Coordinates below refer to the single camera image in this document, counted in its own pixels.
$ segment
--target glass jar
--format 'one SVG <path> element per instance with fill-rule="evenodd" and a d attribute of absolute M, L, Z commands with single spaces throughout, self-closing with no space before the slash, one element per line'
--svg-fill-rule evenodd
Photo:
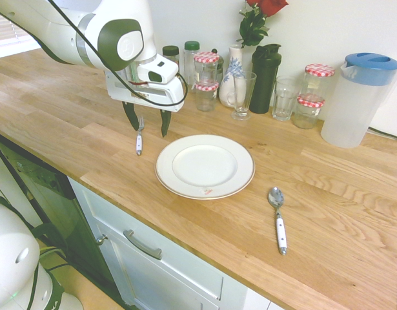
<path fill-rule="evenodd" d="M 175 46 L 175 45 L 164 46 L 162 48 L 162 55 L 165 58 L 175 62 L 178 66 L 178 72 L 179 72 L 179 48 L 178 48 L 178 46 Z"/>
<path fill-rule="evenodd" d="M 324 100 L 320 101 L 319 96 L 298 96 L 297 104 L 294 107 L 292 122 L 301 129 L 311 129 L 317 123 Z"/>
<path fill-rule="evenodd" d="M 334 69 L 328 65 L 313 63 L 305 67 L 303 83 L 301 84 L 300 95 L 305 100 L 312 99 L 317 102 L 324 101 L 326 98 L 329 77 L 334 75 Z"/>
<path fill-rule="evenodd" d="M 216 108 L 218 83 L 212 85 L 195 85 L 196 107 L 200 111 L 208 112 Z"/>
<path fill-rule="evenodd" d="M 199 52 L 199 42 L 187 41 L 184 44 L 184 78 L 189 89 L 194 84 L 195 69 L 194 69 L 194 55 Z"/>
<path fill-rule="evenodd" d="M 213 52 L 200 52 L 194 55 L 195 84 L 206 86 L 218 83 L 218 59 L 219 55 Z"/>

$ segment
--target window blind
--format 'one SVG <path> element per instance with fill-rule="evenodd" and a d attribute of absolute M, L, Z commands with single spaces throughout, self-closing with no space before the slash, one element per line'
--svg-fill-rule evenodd
<path fill-rule="evenodd" d="M 0 15 L 0 46 L 24 41 L 29 35 Z"/>

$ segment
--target black cable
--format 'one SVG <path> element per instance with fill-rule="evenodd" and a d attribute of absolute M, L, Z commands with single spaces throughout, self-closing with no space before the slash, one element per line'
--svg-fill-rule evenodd
<path fill-rule="evenodd" d="M 52 271 L 52 270 L 55 270 L 57 268 L 64 267 L 64 266 L 69 266 L 69 264 L 68 263 L 62 263 L 61 265 L 58 265 L 58 266 L 55 266 L 55 267 L 47 269 L 47 271 Z"/>
<path fill-rule="evenodd" d="M 388 136 L 388 137 L 391 137 L 391 138 L 397 140 L 397 136 L 395 136 L 394 134 L 388 134 L 387 132 L 380 131 L 380 130 L 375 129 L 375 128 L 373 128 L 373 127 L 369 127 L 369 130 L 375 131 L 375 132 L 377 132 L 378 134 L 382 134 L 382 135 L 384 135 L 384 136 Z"/>
<path fill-rule="evenodd" d="M 32 284 L 32 292 L 30 292 L 30 299 L 27 310 L 31 310 L 33 305 L 33 300 L 35 299 L 36 285 L 37 285 L 37 274 L 39 270 L 39 264 L 36 266 L 34 275 L 33 275 L 33 284 Z"/>
<path fill-rule="evenodd" d="M 111 73 L 115 76 L 115 78 L 117 78 L 118 81 L 120 81 L 120 82 L 125 86 L 125 88 L 128 89 L 128 90 L 129 90 L 131 93 L 133 93 L 135 96 L 137 96 L 138 98 L 140 98 L 140 99 L 142 99 L 142 100 L 144 100 L 144 101 L 146 101 L 146 102 L 148 102 L 148 103 L 151 103 L 151 104 L 153 104 L 153 105 L 157 105 L 157 106 L 159 106 L 159 107 L 173 107 L 173 106 L 175 106 L 175 105 L 179 105 L 180 103 L 182 103 L 182 102 L 185 100 L 185 98 L 187 98 L 187 94 L 188 94 L 188 84 L 187 84 L 187 82 L 185 81 L 185 79 L 182 77 L 181 74 L 177 74 L 178 76 L 181 77 L 181 79 L 183 80 L 184 85 L 185 85 L 185 94 L 184 94 L 183 99 L 181 99 L 181 101 L 178 101 L 177 103 L 171 103 L 171 104 L 169 104 L 169 105 L 166 105 L 166 104 L 163 104 L 163 103 L 156 103 L 156 102 L 154 102 L 154 101 L 152 101 L 152 100 L 149 100 L 149 99 L 144 98 L 143 96 L 139 95 L 135 90 L 133 90 L 132 88 L 130 88 L 129 85 L 126 84 L 126 83 L 123 81 L 123 79 L 121 79 L 121 77 L 120 77 L 115 71 L 113 71 L 113 70 L 110 69 L 110 65 L 108 64 L 108 62 L 105 61 L 105 60 L 101 57 L 101 54 L 100 54 L 100 53 L 96 50 L 96 48 L 91 44 L 91 42 L 87 39 L 87 37 L 85 37 L 85 36 L 83 35 L 83 33 L 78 29 L 78 27 L 75 26 L 75 24 L 73 24 L 73 22 L 66 16 L 66 14 L 63 13 L 63 11 L 60 9 L 60 7 L 58 7 L 58 6 L 54 3 L 53 0 L 48 0 L 48 1 L 49 1 L 49 3 L 54 7 L 54 9 L 57 10 L 57 12 L 63 17 L 63 19 L 76 31 L 76 33 L 79 34 L 79 35 L 82 37 L 82 39 L 85 41 L 85 43 L 91 48 L 91 50 L 94 51 L 94 53 L 96 54 L 96 56 L 97 56 L 97 57 L 102 61 L 102 63 L 109 69 L 109 71 L 111 71 Z"/>

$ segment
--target green lid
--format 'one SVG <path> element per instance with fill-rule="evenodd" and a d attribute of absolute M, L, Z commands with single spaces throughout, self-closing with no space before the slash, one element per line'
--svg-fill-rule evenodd
<path fill-rule="evenodd" d="M 162 48 L 162 54 L 164 56 L 176 56 L 179 55 L 179 48 L 175 45 L 167 45 Z"/>
<path fill-rule="evenodd" d="M 185 50 L 199 50 L 199 42 L 197 41 L 187 41 L 184 44 Z"/>
<path fill-rule="evenodd" d="M 276 67 L 281 63 L 281 55 L 278 53 L 279 44 L 257 46 L 252 55 L 252 63 L 263 67 Z"/>

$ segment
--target fork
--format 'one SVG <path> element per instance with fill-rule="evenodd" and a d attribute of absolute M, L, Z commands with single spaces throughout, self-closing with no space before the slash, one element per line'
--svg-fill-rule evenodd
<path fill-rule="evenodd" d="M 144 117 L 141 115 L 139 117 L 139 127 L 138 127 L 138 135 L 136 137 L 136 154 L 139 156 L 142 154 L 142 135 L 141 130 L 144 129 Z"/>

